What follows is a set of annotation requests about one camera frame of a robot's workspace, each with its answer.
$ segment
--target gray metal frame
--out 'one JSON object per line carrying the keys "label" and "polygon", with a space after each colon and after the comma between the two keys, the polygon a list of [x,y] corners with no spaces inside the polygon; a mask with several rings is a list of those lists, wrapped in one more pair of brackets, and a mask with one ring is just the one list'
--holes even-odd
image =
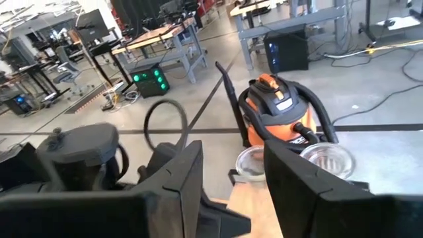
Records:
{"label": "gray metal frame", "polygon": [[[197,34],[195,32],[194,25],[191,24],[190,26],[188,26],[187,29],[190,32],[191,41],[195,44],[196,48],[202,49],[201,45],[200,45],[200,41],[198,40]],[[151,64],[154,64],[154,63],[163,63],[163,62],[171,61],[171,60],[181,60],[183,66],[185,68],[186,74],[187,74],[188,78],[190,79],[190,82],[195,83],[196,78],[195,78],[195,75],[194,75],[194,68],[200,62],[202,62],[204,67],[207,67],[206,53],[203,50],[198,50],[200,55],[196,58],[196,60],[193,63],[190,63],[188,56],[187,56],[187,53],[186,53],[178,35],[179,34],[177,34],[176,36],[173,37],[173,44],[176,47],[176,52],[171,52],[171,53],[166,52],[165,56],[159,55],[159,56],[155,56],[153,58],[148,57],[146,55],[146,53],[143,52],[144,55],[146,56],[145,59],[141,59],[140,61],[136,61],[136,62],[133,62],[133,63],[128,63],[125,54],[123,54],[123,52],[122,52],[122,53],[118,54],[119,61],[122,62],[122,65],[125,67],[126,70],[131,71],[135,66],[140,67],[140,66],[143,66],[143,65],[151,65]]]}
{"label": "gray metal frame", "polygon": [[264,26],[257,26],[250,29],[244,28],[243,16],[237,15],[235,17],[235,23],[237,25],[238,37],[241,42],[241,48],[244,54],[245,63],[247,69],[252,70],[252,60],[250,53],[257,49],[257,46],[249,46],[249,39],[257,38],[265,35],[271,31],[278,31],[287,27],[296,26],[299,24],[314,24],[318,22],[334,20],[335,21],[335,40],[339,46],[345,46],[346,41],[346,16],[348,10],[348,0],[334,0],[334,6],[326,9],[315,11],[298,17],[296,13],[298,0],[290,1],[290,19],[278,20],[264,24]]}

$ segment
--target clear plastic container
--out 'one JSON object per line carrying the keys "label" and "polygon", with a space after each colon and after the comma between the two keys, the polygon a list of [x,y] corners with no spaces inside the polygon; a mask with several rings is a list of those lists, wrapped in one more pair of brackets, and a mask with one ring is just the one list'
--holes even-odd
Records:
{"label": "clear plastic container", "polygon": [[235,163],[237,172],[252,182],[265,181],[263,153],[264,147],[256,145],[241,152]]}
{"label": "clear plastic container", "polygon": [[354,156],[347,149],[334,143],[310,145],[300,156],[341,179],[347,179],[356,168]]}

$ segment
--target concrete floor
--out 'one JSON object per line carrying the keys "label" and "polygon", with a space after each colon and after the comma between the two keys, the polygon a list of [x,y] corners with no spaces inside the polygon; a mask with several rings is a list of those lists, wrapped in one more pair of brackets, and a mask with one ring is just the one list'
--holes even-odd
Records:
{"label": "concrete floor", "polygon": [[[390,15],[395,14],[395,1],[391,3]],[[368,39],[357,35],[357,26],[364,20],[365,1],[354,3],[354,18],[352,20],[353,42],[364,47]],[[387,3],[380,4],[376,9],[379,15],[386,15]],[[323,24],[329,32],[333,24]],[[192,121],[199,109],[221,77],[213,66],[217,60],[227,67],[231,63],[229,76],[232,78],[235,90],[240,93],[248,85],[248,80],[257,77],[262,72],[268,72],[266,57],[252,54],[254,70],[245,68],[243,56],[239,53],[240,44],[235,31],[235,25],[226,13],[221,12],[221,18],[215,20],[199,33],[203,47],[208,49],[208,68],[196,68],[197,83],[190,84],[188,79],[177,79],[185,75],[179,69],[166,72],[171,90],[164,97],[180,102]],[[416,37],[411,32],[404,34],[407,38]],[[322,47],[320,53],[330,52],[331,44]],[[402,73],[401,66],[409,57],[410,52],[397,50],[386,56],[372,60],[369,64],[357,67],[331,67],[330,60],[310,63],[308,71],[292,71],[280,73],[279,76],[292,81],[298,81],[313,90],[325,104],[332,119],[345,114],[371,108],[393,91],[398,91],[416,85]],[[423,54],[418,54],[407,67],[407,72],[414,77],[421,77],[420,60]],[[336,65],[354,65],[365,61],[363,57],[348,58],[337,61]],[[90,81],[96,85],[101,83],[94,71],[85,71],[78,79],[80,82]],[[402,95],[394,96],[378,109],[358,116],[339,121],[337,125],[372,125],[372,124],[418,124],[423,121],[420,105],[422,90],[415,89]],[[105,103],[98,98],[77,114],[63,114],[69,106],[66,100],[57,103],[50,109],[45,109],[28,118],[17,118],[6,113],[0,116],[0,149],[5,150],[11,145],[29,141],[37,146],[46,134],[56,127],[68,130],[77,126],[97,122],[110,122],[126,133],[120,136],[121,144],[126,148],[131,159],[130,170],[122,179],[125,182],[137,180],[136,170],[148,162],[150,149],[144,142],[141,130],[143,119],[148,108],[160,97],[140,99],[135,104],[115,113],[102,112],[99,107]],[[153,115],[150,126],[152,129],[178,129],[180,120],[175,109],[160,107]],[[206,109],[194,125],[194,129],[236,128],[225,89],[221,85]],[[356,157],[357,168],[352,179],[370,182],[374,193],[423,194],[423,135],[415,132],[338,132],[340,144],[348,148]],[[155,134],[153,141],[175,142],[178,134]],[[229,169],[234,168],[235,160],[243,150],[239,134],[191,134],[189,140],[200,139],[204,146],[204,187],[209,196],[228,198],[231,184],[227,178]]]}

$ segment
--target shop vacuum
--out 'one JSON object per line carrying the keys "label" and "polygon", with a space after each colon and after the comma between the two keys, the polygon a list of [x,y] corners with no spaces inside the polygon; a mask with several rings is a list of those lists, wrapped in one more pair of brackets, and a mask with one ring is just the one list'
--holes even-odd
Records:
{"label": "shop vacuum", "polygon": [[[265,140],[277,139],[291,151],[301,153],[315,143],[338,143],[325,107],[307,87],[263,73],[258,79],[249,81],[250,86],[237,100],[226,70],[219,62],[215,65],[223,75],[226,93],[245,147],[264,145]],[[311,107],[317,113],[323,134],[316,134]]]}

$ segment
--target office chair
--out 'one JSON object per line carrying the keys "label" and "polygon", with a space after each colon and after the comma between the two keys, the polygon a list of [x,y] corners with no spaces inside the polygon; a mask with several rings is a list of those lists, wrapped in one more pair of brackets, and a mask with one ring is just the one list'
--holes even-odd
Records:
{"label": "office chair", "polygon": [[72,83],[74,86],[70,90],[72,92],[72,95],[79,95],[80,97],[83,96],[84,87],[87,87],[87,89],[95,87],[94,85],[79,86],[78,84],[76,84],[75,80],[81,74],[81,72],[78,70],[75,64],[68,58],[64,46],[57,47],[56,54],[58,55],[62,64],[58,66],[58,72],[60,73],[60,75],[53,79],[54,83]]}

